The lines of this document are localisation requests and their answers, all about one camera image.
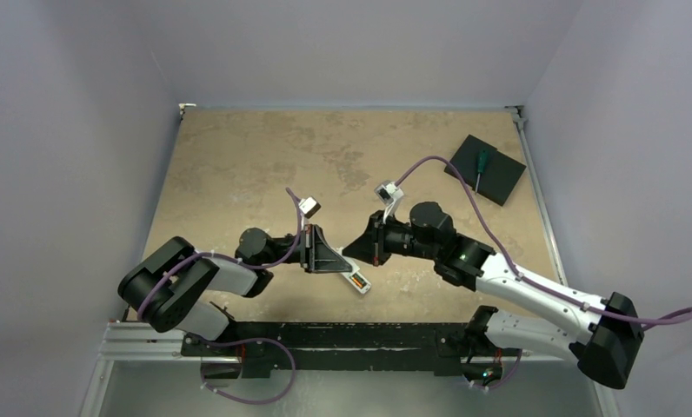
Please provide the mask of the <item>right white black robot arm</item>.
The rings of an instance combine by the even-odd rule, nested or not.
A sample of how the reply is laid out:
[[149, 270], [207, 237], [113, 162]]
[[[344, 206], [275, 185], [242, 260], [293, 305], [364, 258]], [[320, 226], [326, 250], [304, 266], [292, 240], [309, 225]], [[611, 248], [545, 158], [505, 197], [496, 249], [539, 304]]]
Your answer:
[[418, 203], [408, 222], [376, 211], [343, 255], [375, 267], [392, 255], [429, 260], [447, 283], [510, 301], [532, 314], [522, 319], [499, 308], [478, 308], [465, 341], [479, 354], [491, 348], [547, 354], [573, 361], [605, 387], [623, 389], [644, 339], [628, 296], [591, 295], [512, 268], [491, 246], [457, 232], [436, 202]]

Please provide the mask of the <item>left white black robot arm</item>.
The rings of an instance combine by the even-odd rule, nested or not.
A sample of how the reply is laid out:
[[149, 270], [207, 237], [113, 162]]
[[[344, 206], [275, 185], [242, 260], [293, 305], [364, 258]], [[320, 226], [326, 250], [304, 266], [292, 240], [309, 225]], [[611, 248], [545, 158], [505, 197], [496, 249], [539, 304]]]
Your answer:
[[139, 321], [158, 333], [179, 329], [197, 334], [213, 354], [225, 355], [236, 346], [236, 331], [230, 327], [234, 320], [204, 303], [203, 293], [256, 297], [271, 282], [271, 268], [280, 264], [297, 264], [309, 274], [339, 274], [357, 288], [369, 287], [356, 264], [325, 241], [322, 229], [307, 224], [296, 235], [284, 237], [248, 228], [232, 257], [199, 252], [175, 236], [124, 276], [117, 293], [136, 310]]

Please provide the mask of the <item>white remote control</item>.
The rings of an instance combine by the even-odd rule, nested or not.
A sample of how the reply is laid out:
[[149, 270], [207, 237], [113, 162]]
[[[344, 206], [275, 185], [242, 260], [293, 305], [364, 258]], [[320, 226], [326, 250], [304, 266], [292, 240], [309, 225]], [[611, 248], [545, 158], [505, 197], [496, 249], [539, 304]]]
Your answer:
[[362, 274], [356, 260], [343, 254], [343, 247], [336, 252], [349, 264], [348, 271], [338, 271], [337, 274], [344, 278], [359, 294], [366, 295], [371, 290], [371, 282]]

